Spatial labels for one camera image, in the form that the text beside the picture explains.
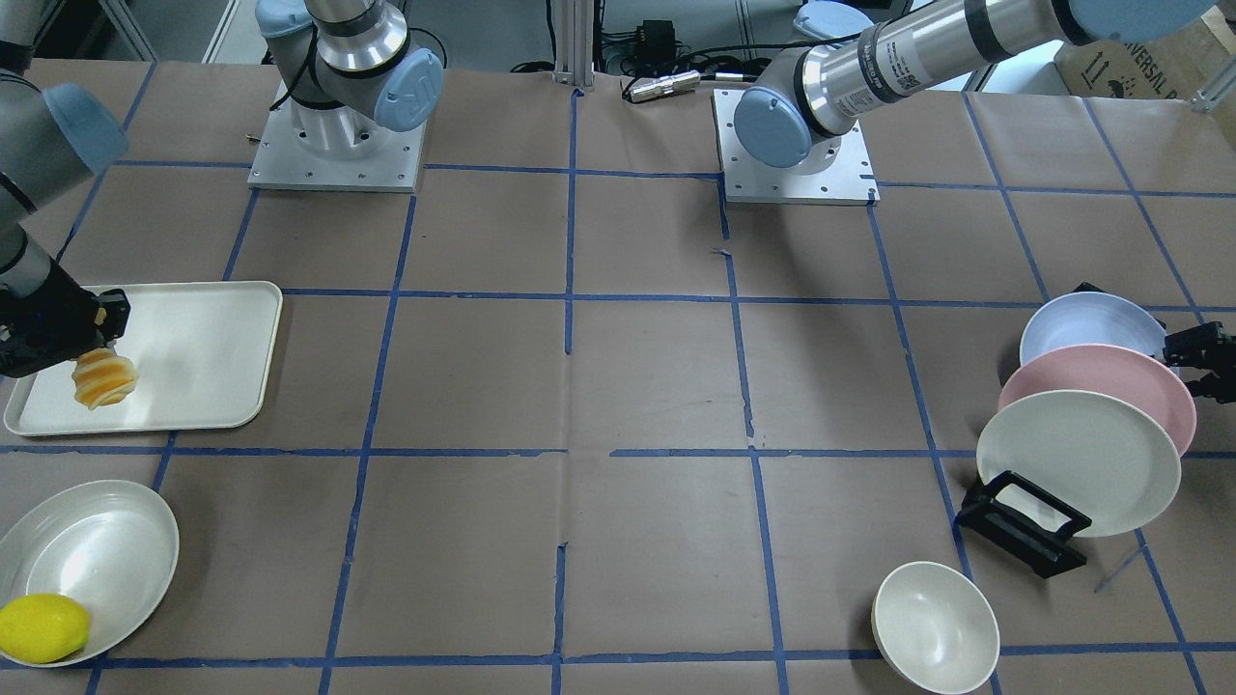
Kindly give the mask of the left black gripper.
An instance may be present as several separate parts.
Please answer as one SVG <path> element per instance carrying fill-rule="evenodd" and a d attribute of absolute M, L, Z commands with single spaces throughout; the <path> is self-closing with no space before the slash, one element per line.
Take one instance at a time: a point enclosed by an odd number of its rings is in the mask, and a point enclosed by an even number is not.
<path fill-rule="evenodd" d="M 1163 361 L 1170 369 L 1234 370 L 1235 339 L 1221 322 L 1205 324 L 1166 335 Z M 1194 381 L 1196 399 L 1214 399 L 1219 404 L 1235 402 L 1234 373 L 1206 373 Z"/>

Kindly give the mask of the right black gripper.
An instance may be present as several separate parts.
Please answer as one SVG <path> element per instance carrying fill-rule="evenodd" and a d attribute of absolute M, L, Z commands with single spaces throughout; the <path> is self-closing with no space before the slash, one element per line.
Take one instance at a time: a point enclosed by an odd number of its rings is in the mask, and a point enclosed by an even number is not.
<path fill-rule="evenodd" d="M 53 369 L 124 336 L 129 322 L 124 291 L 84 291 L 57 263 L 38 291 L 2 291 L 1 373 L 20 378 Z"/>

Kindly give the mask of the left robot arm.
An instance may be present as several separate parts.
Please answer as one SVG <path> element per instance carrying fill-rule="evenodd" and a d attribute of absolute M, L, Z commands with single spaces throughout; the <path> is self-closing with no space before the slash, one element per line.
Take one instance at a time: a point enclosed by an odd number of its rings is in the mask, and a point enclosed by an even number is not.
<path fill-rule="evenodd" d="M 785 45 L 772 64 L 758 75 L 742 96 L 714 96 L 716 127 L 723 163 L 726 202 L 751 204 L 838 204 L 879 209 L 883 190 L 871 177 L 868 162 L 869 141 L 861 139 L 860 119 L 880 108 L 908 100 L 913 94 L 948 82 L 955 75 L 996 66 L 1002 59 L 1054 40 L 1095 40 L 1098 25 L 1082 14 L 1103 19 L 1107 5 L 1095 1 L 934 1 L 901 19 L 869 25 L 853 36 L 823 37 L 806 31 L 803 19 L 796 19 L 801 33 L 813 40 Z M 983 150 L 993 185 L 892 185 L 901 192 L 976 192 L 999 195 L 1006 207 L 1009 224 L 1023 244 L 1025 262 L 1047 298 L 1039 263 L 1032 256 L 1023 220 L 1015 210 L 1014 190 L 995 164 L 995 132 L 983 130 L 976 119 L 975 101 L 958 96 L 967 111 L 976 146 Z M 1156 242 L 1162 242 L 1161 228 L 1153 224 L 1145 207 L 1151 190 L 1133 181 L 1132 171 L 1121 160 L 1112 141 L 1115 131 L 1103 122 L 1101 109 L 1080 96 L 1074 110 L 1085 111 L 1098 139 L 1107 148 L 1112 171 L 1121 177 L 1120 188 L 1085 189 L 1078 185 L 1030 185 L 1028 193 L 1086 195 L 1127 194 L 1143 211 L 1146 226 Z M 1208 371 L 1192 383 L 1194 396 L 1219 397 L 1215 388 L 1226 383 L 1234 390 L 1234 356 L 1219 362 L 1220 348 L 1234 355 L 1234 336 L 1215 338 L 1205 350 L 1187 352 L 1193 361 L 1175 365 Z"/>

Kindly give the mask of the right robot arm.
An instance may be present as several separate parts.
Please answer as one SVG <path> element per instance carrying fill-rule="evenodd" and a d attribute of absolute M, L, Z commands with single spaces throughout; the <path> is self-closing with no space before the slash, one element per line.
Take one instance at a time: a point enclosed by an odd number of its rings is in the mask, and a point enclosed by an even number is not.
<path fill-rule="evenodd" d="M 284 190 L 412 190 L 423 126 L 444 62 L 388 1 L 261 1 L 260 32 L 284 94 L 269 109 L 250 185 Z M 21 223 L 124 158 L 126 132 L 73 83 L 41 88 L 43 1 L 2 4 L 2 375 L 19 378 L 124 336 L 124 291 L 75 283 Z"/>

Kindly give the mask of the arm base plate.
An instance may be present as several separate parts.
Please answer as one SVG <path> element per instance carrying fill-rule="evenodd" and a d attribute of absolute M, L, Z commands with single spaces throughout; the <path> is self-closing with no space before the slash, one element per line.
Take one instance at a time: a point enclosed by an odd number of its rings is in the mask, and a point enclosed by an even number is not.
<path fill-rule="evenodd" d="M 247 178 L 266 190 L 414 193 L 426 124 L 379 127 L 350 108 L 315 110 L 294 100 L 269 111 Z"/>
<path fill-rule="evenodd" d="M 860 125 L 816 143 L 800 164 L 775 168 L 739 142 L 733 120 L 738 105 L 739 92 L 714 92 L 716 143 L 728 202 L 869 207 L 883 199 Z"/>

